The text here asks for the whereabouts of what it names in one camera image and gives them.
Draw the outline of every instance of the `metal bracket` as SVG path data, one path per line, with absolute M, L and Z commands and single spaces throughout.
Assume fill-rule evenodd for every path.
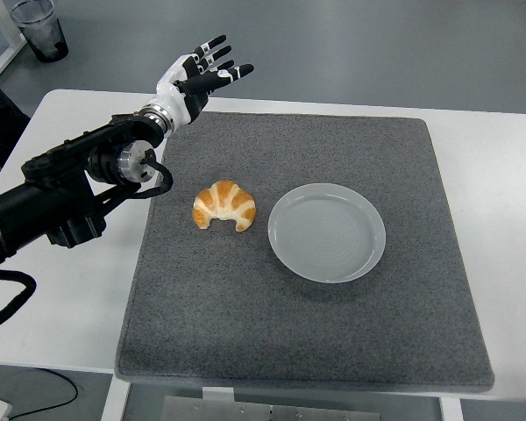
M 380 414 L 166 396 L 160 421 L 380 421 Z

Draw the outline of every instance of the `robotic hand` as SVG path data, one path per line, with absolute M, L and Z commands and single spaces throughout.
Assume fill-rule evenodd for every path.
M 225 40 L 226 36 L 221 35 L 198 46 L 193 53 L 177 59 L 158 82 L 156 96 L 140 111 L 154 119 L 162 129 L 165 128 L 167 136 L 193 122 L 215 89 L 253 71 L 251 64 L 233 67 L 234 61 L 211 68 L 231 50 L 230 46 L 226 46 L 211 52 Z
M 194 121 L 209 95 L 253 71 L 233 61 L 211 67 L 230 52 L 211 52 L 224 35 L 180 57 L 161 77 L 156 95 L 133 114 L 116 115 L 105 126 L 27 161 L 25 182 L 0 195 L 0 263 L 46 234 L 52 244 L 73 247 L 100 237 L 104 217 L 126 199 L 143 199 L 169 191 L 171 173 L 153 151 L 162 140 Z M 162 173 L 160 185 L 138 192 L 142 182 Z M 95 196 L 86 173 L 114 187 Z M 25 289 L 0 311 L 0 324 L 19 310 L 36 288 L 20 272 L 0 270 L 0 280 L 20 282 Z

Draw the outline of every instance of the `white table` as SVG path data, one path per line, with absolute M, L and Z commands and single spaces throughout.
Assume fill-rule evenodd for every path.
M 31 157 L 108 123 L 112 114 L 138 110 L 151 96 L 51 92 L 0 174 L 0 193 L 23 182 L 20 167 Z M 211 98 L 207 111 L 423 119 L 495 373 L 493 389 L 462 397 L 526 401 L 526 115 L 225 98 Z M 0 326 L 0 364 L 113 373 L 148 206 L 123 203 L 106 218 L 100 239 L 68 250 L 43 237 L 2 265 L 32 275 L 38 288 Z M 0 282 L 0 309 L 21 288 L 9 283 Z M 115 379 L 117 388 L 125 390 Z

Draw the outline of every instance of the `table leg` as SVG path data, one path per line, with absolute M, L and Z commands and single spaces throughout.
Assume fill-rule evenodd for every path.
M 440 412 L 443 421 L 464 421 L 462 405 L 457 397 L 441 397 Z
M 124 407 L 130 389 L 131 384 L 129 382 L 119 380 L 113 375 L 103 407 L 102 421 L 121 421 L 123 419 Z

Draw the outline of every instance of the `black cable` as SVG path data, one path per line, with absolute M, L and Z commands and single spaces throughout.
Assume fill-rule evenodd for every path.
M 16 311 L 33 295 L 37 288 L 37 283 L 28 274 L 17 272 L 14 270 L 0 269 L 0 281 L 14 281 L 21 283 L 25 288 L 17 296 L 15 296 L 6 307 L 0 310 L 0 325 L 11 318 Z
M 174 185 L 174 178 L 172 173 L 169 170 L 156 161 L 156 155 L 154 154 L 153 149 L 148 149 L 145 152 L 145 158 L 140 162 L 141 164 L 146 164 L 148 167 L 154 168 L 156 171 L 162 173 L 162 178 L 160 181 L 160 186 L 152 187 L 151 189 L 141 191 L 140 193 L 135 193 L 130 197 L 130 199 L 148 199 L 150 197 L 156 197 L 167 193 L 172 186 Z
M 47 406 L 46 408 L 41 408 L 41 409 L 38 409 L 38 410 L 30 410 L 29 412 L 24 412 L 24 413 L 21 413 L 21 414 L 18 414 L 18 415 L 15 415 L 13 417 L 10 418 L 10 420 L 12 419 L 16 419 L 16 418 L 20 418 L 20 417 L 25 417 L 26 415 L 31 415 L 31 414 L 35 414 L 37 412 L 42 412 L 44 410 L 52 410 L 54 408 L 59 408 L 61 406 L 65 406 L 65 405 L 68 405 L 69 403 L 72 403 L 73 401 L 76 400 L 76 398 L 78 397 L 78 388 L 76 387 L 76 385 L 74 384 L 74 382 L 72 382 L 68 377 L 66 377 L 65 375 L 62 375 L 61 373 L 57 373 L 56 371 L 53 371 L 53 370 L 48 370 L 46 368 L 37 368 L 38 370 L 41 370 L 41 371 L 46 371 L 47 373 L 50 373 L 52 375 L 56 375 L 58 377 L 60 377 L 61 379 L 64 379 L 66 380 L 67 382 L 69 382 L 72 387 L 74 388 L 75 390 L 75 395 L 72 399 L 70 399 L 69 401 L 66 401 L 65 403 L 59 403 L 58 405 L 53 405 L 53 406 Z

